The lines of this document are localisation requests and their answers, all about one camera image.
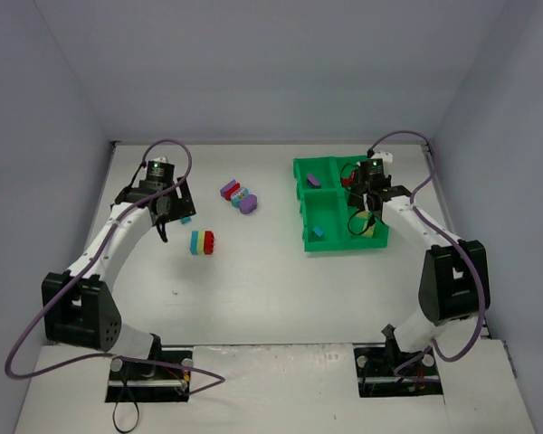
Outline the lime green lego brick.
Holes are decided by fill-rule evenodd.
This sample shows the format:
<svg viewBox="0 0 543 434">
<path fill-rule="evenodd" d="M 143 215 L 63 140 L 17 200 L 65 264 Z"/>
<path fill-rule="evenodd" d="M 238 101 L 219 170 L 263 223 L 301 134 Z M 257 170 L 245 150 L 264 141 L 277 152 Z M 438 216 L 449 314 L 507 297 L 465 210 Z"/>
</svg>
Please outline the lime green lego brick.
<svg viewBox="0 0 543 434">
<path fill-rule="evenodd" d="M 360 223 L 360 230 L 358 235 L 365 238 L 372 238 L 374 233 L 374 227 L 376 225 L 376 217 L 373 213 L 363 211 L 357 215 Z"/>
</svg>

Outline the small teal lego cube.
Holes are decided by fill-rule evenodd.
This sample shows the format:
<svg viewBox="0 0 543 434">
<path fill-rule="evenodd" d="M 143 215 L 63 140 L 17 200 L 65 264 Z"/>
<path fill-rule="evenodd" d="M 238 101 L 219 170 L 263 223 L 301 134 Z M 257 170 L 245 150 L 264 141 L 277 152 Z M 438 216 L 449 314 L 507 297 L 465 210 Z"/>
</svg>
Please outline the small teal lego cube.
<svg viewBox="0 0 543 434">
<path fill-rule="evenodd" d="M 322 238 L 324 235 L 324 232 L 320 227 L 314 227 L 312 232 L 317 238 Z"/>
</svg>

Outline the purple sloped lego brick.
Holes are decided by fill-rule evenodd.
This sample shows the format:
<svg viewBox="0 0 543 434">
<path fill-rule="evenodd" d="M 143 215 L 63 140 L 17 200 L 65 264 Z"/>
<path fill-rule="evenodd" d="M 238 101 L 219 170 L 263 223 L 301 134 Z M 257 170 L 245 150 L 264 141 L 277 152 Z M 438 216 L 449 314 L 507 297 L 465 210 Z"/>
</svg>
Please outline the purple sloped lego brick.
<svg viewBox="0 0 543 434">
<path fill-rule="evenodd" d="M 312 173 L 307 173 L 306 176 L 307 184 L 314 189 L 319 189 L 321 187 L 321 181 Z"/>
</svg>

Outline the teal yellow red lego stack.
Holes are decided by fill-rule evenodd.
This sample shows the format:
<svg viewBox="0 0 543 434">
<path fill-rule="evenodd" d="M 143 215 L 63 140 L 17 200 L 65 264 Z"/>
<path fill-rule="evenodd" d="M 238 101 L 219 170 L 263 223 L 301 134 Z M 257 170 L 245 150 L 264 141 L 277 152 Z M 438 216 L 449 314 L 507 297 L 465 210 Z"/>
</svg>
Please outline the teal yellow red lego stack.
<svg viewBox="0 0 543 434">
<path fill-rule="evenodd" d="M 192 231 L 189 250 L 194 256 L 210 256 L 214 253 L 214 244 L 212 231 Z"/>
</svg>

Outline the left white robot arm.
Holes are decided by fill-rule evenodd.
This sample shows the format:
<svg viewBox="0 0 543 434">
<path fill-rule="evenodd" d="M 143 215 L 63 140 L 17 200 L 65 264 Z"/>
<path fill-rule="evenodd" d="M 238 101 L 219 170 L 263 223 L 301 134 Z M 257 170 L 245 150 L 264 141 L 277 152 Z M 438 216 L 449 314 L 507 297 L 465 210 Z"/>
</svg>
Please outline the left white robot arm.
<svg viewBox="0 0 543 434">
<path fill-rule="evenodd" d="M 44 316 L 48 340 L 115 356 L 158 360 L 158 335 L 128 325 L 112 296 L 119 273 L 138 242 L 156 230 L 167 241 L 167 225 L 195 215 L 187 181 L 160 157 L 148 162 L 146 176 L 127 187 L 111 206 L 110 217 L 88 249 L 63 273 L 42 283 L 43 303 L 57 302 Z"/>
</svg>

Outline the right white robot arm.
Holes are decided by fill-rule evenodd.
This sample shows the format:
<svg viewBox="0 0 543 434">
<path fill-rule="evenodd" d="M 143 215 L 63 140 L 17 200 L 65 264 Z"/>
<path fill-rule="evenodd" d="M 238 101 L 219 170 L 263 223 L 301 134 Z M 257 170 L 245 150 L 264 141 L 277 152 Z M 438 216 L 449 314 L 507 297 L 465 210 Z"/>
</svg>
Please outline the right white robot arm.
<svg viewBox="0 0 543 434">
<path fill-rule="evenodd" d="M 417 308 L 391 339 L 402 353 L 435 345 L 453 321 L 477 318 L 470 341 L 447 361 L 463 357 L 481 333 L 491 303 L 487 254 L 479 241 L 466 241 L 446 230 L 415 202 L 414 193 L 392 184 L 381 157 L 372 154 L 351 171 L 349 201 L 356 208 L 350 232 L 363 236 L 379 223 L 399 233 L 424 254 Z"/>
</svg>

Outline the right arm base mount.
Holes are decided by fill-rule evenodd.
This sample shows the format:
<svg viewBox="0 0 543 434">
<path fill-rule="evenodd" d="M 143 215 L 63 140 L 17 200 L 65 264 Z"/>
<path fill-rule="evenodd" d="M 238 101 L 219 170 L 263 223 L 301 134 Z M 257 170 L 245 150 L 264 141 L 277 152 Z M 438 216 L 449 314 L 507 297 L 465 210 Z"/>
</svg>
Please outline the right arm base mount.
<svg viewBox="0 0 543 434">
<path fill-rule="evenodd" d="M 443 395 L 431 349 L 399 353 L 384 344 L 353 347 L 360 398 L 416 398 Z"/>
</svg>

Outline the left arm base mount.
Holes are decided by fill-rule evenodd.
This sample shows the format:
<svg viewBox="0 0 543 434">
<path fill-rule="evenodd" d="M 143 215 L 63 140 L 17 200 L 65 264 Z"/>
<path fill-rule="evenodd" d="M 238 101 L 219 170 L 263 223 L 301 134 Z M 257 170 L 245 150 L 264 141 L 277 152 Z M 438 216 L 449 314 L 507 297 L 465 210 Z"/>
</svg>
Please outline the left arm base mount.
<svg viewBox="0 0 543 434">
<path fill-rule="evenodd" d="M 191 373 L 144 363 L 110 363 L 105 402 L 188 402 Z"/>
</svg>

